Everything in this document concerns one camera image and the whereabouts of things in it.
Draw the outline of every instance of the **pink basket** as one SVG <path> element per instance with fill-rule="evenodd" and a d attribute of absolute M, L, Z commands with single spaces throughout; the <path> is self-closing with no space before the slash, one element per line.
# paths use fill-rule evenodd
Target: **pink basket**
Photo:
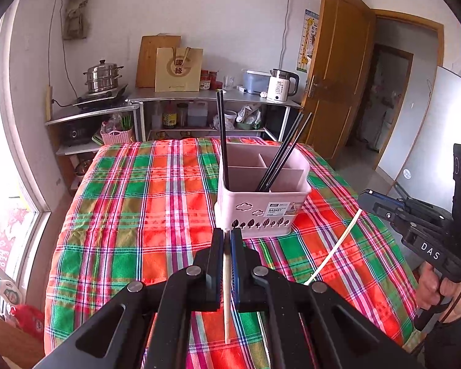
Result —
<path fill-rule="evenodd" d="M 239 227 L 245 239 L 284 236 L 311 192 L 307 182 L 310 165 L 294 149 L 268 193 L 256 193 L 267 167 L 278 150 L 275 145 L 227 143 L 229 188 L 224 187 L 222 161 L 215 219 L 217 227 Z"/>
<path fill-rule="evenodd" d="M 123 132 L 113 130 L 109 133 L 103 133 L 101 131 L 101 137 L 103 138 L 105 145 L 133 143 L 135 141 L 135 138 L 133 137 L 133 128 Z"/>

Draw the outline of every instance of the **giraffe height chart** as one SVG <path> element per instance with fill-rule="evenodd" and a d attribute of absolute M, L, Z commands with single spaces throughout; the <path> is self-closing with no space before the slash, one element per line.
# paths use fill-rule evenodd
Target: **giraffe height chart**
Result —
<path fill-rule="evenodd" d="M 302 39 L 300 41 L 299 57 L 297 59 L 298 71 L 307 72 L 307 56 L 311 56 L 313 52 L 319 17 L 318 14 L 309 10 L 306 10 L 304 14 Z"/>

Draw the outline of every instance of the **wooden door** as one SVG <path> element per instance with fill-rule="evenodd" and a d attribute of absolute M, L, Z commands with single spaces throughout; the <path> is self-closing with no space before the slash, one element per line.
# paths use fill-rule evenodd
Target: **wooden door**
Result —
<path fill-rule="evenodd" d="M 362 98 L 375 26 L 376 15 L 362 0 L 321 0 L 302 100 L 313 121 L 302 141 L 332 165 L 347 141 Z"/>

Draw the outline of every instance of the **pot lid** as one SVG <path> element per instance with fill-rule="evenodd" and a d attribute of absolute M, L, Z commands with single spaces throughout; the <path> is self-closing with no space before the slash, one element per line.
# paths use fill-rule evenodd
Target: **pot lid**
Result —
<path fill-rule="evenodd" d="M 92 66 L 89 69 L 87 69 L 87 73 L 92 73 L 92 72 L 97 72 L 97 71 L 105 71 L 105 70 L 108 70 L 108 69 L 115 69 L 116 67 L 117 67 L 116 64 L 109 63 L 109 62 L 106 63 L 105 59 L 101 59 L 99 61 L 99 64 L 97 64 L 96 66 Z"/>

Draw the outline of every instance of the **plaid tablecloth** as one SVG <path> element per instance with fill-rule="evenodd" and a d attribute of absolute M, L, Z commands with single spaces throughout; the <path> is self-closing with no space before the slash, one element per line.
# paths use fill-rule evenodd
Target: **plaid tablecloth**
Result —
<path fill-rule="evenodd" d="M 209 246 L 218 148 L 218 139 L 187 139 L 99 150 L 54 252 L 45 305 L 46 353 L 128 282 L 165 280 Z M 264 265 L 304 282 L 358 205 L 353 190 L 320 156 L 308 146 L 298 148 L 311 163 L 312 192 L 292 232 L 245 243 Z M 379 219 L 362 213 L 321 278 L 397 343 L 408 340 L 416 281 Z M 193 314 L 189 351 L 188 367 L 267 367 L 255 313 L 233 309 L 230 345 L 224 343 L 222 310 Z"/>

